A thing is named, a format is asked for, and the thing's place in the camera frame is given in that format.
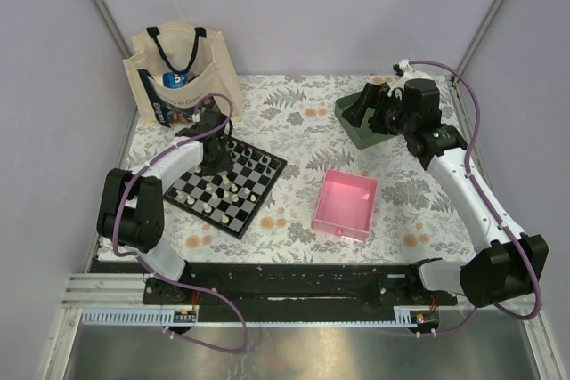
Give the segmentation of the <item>black white chess board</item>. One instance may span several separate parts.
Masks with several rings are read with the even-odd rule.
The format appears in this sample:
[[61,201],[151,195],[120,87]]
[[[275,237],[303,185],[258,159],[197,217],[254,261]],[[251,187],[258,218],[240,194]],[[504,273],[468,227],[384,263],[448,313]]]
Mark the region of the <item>black white chess board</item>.
[[196,166],[175,180],[164,200],[241,239],[287,161],[232,136],[221,141],[229,169],[212,174],[208,165]]

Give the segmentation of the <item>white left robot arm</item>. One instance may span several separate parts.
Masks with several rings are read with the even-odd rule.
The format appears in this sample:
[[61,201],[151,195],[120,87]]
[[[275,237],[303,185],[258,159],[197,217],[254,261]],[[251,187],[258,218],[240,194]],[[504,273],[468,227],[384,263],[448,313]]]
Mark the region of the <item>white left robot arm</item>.
[[147,272],[165,280],[162,294],[174,304],[191,299],[193,284],[183,276],[186,261],[163,237],[163,196],[183,173],[196,167],[212,174],[229,171],[224,130],[231,125],[226,115],[207,110],[154,158],[134,171],[115,168],[105,178],[98,234],[111,242],[116,256],[134,257]]

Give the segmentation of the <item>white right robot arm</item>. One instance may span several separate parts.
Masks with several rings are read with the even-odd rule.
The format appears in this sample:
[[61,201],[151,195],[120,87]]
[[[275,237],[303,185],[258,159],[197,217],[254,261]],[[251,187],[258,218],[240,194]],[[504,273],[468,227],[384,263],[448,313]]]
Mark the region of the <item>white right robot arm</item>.
[[542,298],[539,278],[549,252],[540,235],[529,236],[501,207],[476,167],[460,132],[442,120],[440,92],[431,78],[390,88],[368,83],[342,111],[353,128],[401,135],[408,151],[440,184],[464,222],[476,252],[468,263],[423,262],[405,283],[407,298],[428,303],[437,291],[465,296],[477,308],[523,295]]

